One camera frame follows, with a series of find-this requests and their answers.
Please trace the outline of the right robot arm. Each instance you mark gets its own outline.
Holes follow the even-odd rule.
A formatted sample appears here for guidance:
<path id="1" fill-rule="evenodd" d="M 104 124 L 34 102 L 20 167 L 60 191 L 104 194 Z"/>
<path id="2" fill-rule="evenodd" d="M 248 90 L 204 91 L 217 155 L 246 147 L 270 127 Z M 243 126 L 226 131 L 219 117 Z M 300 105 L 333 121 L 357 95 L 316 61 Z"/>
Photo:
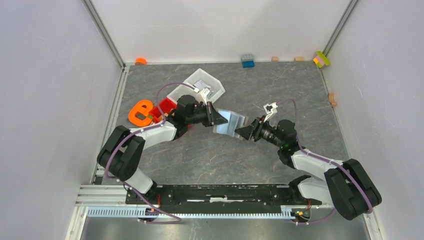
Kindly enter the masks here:
<path id="1" fill-rule="evenodd" d="M 300 145 L 294 122 L 283 119 L 271 126 L 265 117 L 257 117 L 250 125 L 235 133 L 248 141 L 264 140 L 278 147 L 280 161 L 309 173 L 293 180 L 289 199 L 302 204 L 307 199 L 332 204 L 346 220 L 369 214 L 383 201 L 371 178 L 356 159 L 346 161 L 325 158 Z"/>

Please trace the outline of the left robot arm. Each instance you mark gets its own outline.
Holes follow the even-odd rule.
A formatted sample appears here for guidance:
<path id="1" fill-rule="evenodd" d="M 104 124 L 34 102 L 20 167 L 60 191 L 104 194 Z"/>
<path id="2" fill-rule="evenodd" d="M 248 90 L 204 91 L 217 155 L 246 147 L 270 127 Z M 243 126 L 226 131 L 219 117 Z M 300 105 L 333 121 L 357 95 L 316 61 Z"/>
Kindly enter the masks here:
<path id="1" fill-rule="evenodd" d="M 97 163 L 105 169 L 104 176 L 127 183 L 138 191 L 140 200 L 151 204 L 157 198 L 157 184 L 139 169 L 143 151 L 163 142 L 177 140 L 190 125 L 212 127 L 227 123 L 228 120 L 218 113 L 210 101 L 203 103 L 192 95 L 183 95 L 163 122 L 133 129 L 117 126 L 99 151 Z"/>

